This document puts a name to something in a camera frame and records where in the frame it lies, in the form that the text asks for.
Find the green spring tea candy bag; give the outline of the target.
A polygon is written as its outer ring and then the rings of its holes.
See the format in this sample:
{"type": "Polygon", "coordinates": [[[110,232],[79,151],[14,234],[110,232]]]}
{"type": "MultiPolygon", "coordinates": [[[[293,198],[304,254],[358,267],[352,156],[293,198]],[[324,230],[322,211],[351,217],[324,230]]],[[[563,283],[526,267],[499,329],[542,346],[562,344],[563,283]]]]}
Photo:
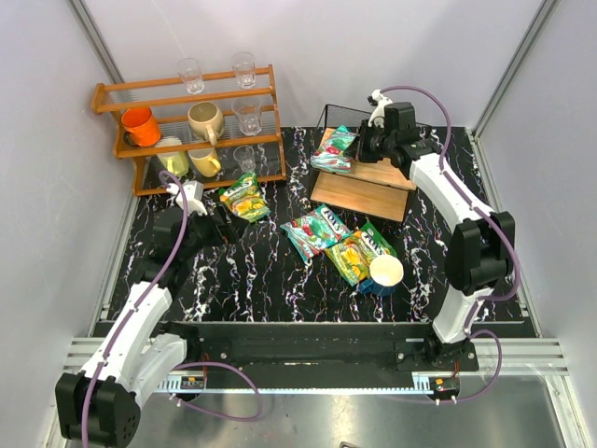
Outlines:
{"type": "Polygon", "coordinates": [[[250,223],[271,212],[261,195],[255,172],[244,173],[228,188],[221,188],[218,194],[219,200],[234,216],[250,223]]]}

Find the mint blossom candy bag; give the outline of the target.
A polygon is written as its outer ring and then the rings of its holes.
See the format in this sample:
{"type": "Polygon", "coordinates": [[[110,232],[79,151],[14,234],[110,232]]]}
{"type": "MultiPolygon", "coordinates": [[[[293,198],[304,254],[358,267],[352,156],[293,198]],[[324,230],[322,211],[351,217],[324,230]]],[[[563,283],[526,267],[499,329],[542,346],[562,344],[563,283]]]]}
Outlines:
{"type": "Polygon", "coordinates": [[[306,215],[286,222],[281,229],[305,264],[351,234],[344,222],[324,203],[306,215]]]}
{"type": "Polygon", "coordinates": [[[357,136],[357,133],[351,132],[346,126],[326,128],[319,147],[311,155],[312,168],[335,174],[350,173],[350,147],[357,136]]]}

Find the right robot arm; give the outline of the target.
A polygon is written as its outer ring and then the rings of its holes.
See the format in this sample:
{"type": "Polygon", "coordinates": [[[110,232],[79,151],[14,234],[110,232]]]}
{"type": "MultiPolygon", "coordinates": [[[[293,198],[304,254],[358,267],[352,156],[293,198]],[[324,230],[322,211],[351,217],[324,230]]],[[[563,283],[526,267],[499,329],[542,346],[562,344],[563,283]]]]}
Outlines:
{"type": "Polygon", "coordinates": [[[419,355],[433,369],[448,369],[467,353],[479,308],[512,273],[515,221],[508,212],[494,212],[456,178],[439,144],[421,137],[412,104],[384,96],[369,102],[374,110],[360,125],[356,158],[389,160],[432,201],[451,231],[444,260],[449,288],[419,355]]]}

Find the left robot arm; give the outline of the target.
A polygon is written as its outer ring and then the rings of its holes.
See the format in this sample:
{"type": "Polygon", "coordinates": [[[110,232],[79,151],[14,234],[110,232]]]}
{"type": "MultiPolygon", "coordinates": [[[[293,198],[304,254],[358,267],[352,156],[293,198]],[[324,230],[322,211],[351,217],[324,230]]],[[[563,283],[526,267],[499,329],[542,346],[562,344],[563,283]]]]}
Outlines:
{"type": "Polygon", "coordinates": [[[156,214],[152,241],[132,279],[129,297],[112,329],[77,373],[65,373],[55,386],[64,438],[104,447],[128,446],[148,397],[188,355],[199,352],[198,333],[183,324],[160,330],[146,343],[205,247],[236,243],[240,231],[222,204],[214,212],[191,205],[156,214]]]}

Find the clear glass bottom shelf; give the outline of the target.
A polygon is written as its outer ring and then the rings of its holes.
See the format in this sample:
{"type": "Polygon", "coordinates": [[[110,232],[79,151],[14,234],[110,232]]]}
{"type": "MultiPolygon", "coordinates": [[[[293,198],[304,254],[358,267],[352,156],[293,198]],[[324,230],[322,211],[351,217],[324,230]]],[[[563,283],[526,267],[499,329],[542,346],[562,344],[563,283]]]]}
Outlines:
{"type": "Polygon", "coordinates": [[[234,160],[238,163],[243,173],[256,170],[255,151],[251,146],[240,146],[233,151],[234,160]]]}

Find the clear glass middle shelf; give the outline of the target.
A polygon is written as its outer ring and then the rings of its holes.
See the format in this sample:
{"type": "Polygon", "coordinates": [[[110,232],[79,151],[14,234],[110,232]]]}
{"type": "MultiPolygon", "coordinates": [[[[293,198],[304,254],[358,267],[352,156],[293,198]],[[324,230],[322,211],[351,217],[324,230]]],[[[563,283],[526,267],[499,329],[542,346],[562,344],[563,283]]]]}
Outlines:
{"type": "Polygon", "coordinates": [[[261,132],[261,102],[258,97],[236,98],[231,108],[244,135],[254,136],[261,132]]]}

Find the yellow mug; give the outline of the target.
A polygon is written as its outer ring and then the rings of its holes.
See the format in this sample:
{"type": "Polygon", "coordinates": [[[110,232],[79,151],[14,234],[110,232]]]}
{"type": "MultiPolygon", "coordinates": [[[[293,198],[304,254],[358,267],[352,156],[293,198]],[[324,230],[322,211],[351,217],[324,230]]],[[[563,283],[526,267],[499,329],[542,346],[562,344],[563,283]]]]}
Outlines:
{"type": "Polygon", "coordinates": [[[204,177],[214,177],[222,169],[214,147],[190,150],[188,156],[197,171],[204,177]]]}

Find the pale green mug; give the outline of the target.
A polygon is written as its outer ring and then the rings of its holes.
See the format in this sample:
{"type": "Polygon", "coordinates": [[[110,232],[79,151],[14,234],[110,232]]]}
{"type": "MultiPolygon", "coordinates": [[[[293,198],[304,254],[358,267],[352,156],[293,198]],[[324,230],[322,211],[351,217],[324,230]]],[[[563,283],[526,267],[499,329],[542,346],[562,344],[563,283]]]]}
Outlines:
{"type": "MultiPolygon", "coordinates": [[[[155,147],[178,147],[181,144],[179,138],[168,136],[161,138],[155,147]]],[[[189,171],[187,155],[183,151],[163,152],[158,154],[157,158],[168,172],[177,177],[185,176],[189,171]]]]}

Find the wooden cup rack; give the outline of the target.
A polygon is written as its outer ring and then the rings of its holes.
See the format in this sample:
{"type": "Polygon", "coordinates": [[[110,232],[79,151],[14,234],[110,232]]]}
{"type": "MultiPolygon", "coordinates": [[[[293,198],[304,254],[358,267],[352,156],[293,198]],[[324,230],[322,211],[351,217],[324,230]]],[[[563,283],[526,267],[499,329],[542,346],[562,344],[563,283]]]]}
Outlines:
{"type": "Polygon", "coordinates": [[[206,189],[231,186],[243,173],[234,151],[254,150],[260,182],[286,179],[285,152],[273,67],[259,67],[251,89],[239,87],[231,71],[207,74],[204,90],[191,95],[178,77],[98,84],[91,99],[96,114],[117,124],[113,152],[133,164],[132,192],[162,194],[159,169],[178,158],[187,169],[181,179],[206,189]]]}

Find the orange mug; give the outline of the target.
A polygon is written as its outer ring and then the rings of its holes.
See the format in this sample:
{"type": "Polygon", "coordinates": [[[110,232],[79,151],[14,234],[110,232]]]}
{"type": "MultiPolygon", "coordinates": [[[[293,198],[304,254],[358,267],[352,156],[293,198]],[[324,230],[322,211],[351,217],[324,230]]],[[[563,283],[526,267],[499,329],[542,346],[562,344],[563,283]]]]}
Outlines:
{"type": "Polygon", "coordinates": [[[161,139],[161,131],[150,107],[127,109],[121,124],[139,147],[152,147],[161,139]]]}

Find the blue mug white inside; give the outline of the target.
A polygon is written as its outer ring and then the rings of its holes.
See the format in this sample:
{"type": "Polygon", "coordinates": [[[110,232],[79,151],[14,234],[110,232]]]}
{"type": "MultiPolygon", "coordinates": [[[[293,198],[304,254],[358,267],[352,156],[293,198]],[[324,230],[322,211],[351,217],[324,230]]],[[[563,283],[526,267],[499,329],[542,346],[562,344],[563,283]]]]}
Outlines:
{"type": "Polygon", "coordinates": [[[368,267],[368,278],[363,280],[357,290],[363,294],[387,297],[395,290],[404,276],[401,261],[392,255],[381,255],[375,258],[368,267]]]}

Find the clear glass top left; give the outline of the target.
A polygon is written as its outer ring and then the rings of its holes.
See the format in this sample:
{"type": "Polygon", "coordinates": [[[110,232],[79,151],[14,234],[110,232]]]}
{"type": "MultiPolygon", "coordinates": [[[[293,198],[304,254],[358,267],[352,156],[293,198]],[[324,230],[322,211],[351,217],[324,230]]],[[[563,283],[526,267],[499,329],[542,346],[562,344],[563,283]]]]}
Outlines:
{"type": "Polygon", "coordinates": [[[177,63],[177,73],[190,94],[199,94],[204,90],[200,63],[194,58],[185,58],[177,63]]]}

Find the clear glass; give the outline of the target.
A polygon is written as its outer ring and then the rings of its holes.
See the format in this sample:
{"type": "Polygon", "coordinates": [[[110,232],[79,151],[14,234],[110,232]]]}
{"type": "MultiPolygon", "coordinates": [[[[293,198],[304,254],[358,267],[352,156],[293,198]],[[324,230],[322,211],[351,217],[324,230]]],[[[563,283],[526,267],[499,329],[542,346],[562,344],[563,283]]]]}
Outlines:
{"type": "Polygon", "coordinates": [[[256,84],[255,57],[248,51],[234,54],[231,58],[231,67],[237,83],[242,89],[251,89],[256,84]]]}
{"type": "Polygon", "coordinates": [[[194,58],[185,58],[177,63],[177,73],[190,94],[199,94],[204,90],[200,63],[194,58]]]}

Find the clear glass top right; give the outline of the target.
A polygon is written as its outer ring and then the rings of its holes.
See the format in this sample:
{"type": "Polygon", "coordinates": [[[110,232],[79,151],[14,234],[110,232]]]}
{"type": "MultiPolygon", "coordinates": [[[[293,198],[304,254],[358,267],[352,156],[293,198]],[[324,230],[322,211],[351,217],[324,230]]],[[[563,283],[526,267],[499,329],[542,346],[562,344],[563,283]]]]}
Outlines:
{"type": "Polygon", "coordinates": [[[251,89],[256,84],[255,57],[248,51],[234,54],[231,58],[231,67],[237,83],[242,89],[251,89]]]}

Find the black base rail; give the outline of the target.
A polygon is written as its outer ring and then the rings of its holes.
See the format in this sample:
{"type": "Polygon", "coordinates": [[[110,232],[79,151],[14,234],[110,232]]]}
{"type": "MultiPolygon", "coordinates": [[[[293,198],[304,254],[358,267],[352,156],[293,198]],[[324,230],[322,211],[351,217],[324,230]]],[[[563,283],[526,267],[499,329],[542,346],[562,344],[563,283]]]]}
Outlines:
{"type": "Polygon", "coordinates": [[[180,334],[189,360],[250,363],[376,363],[401,371],[473,372],[469,340],[442,345],[429,324],[160,322],[151,333],[180,334]]]}

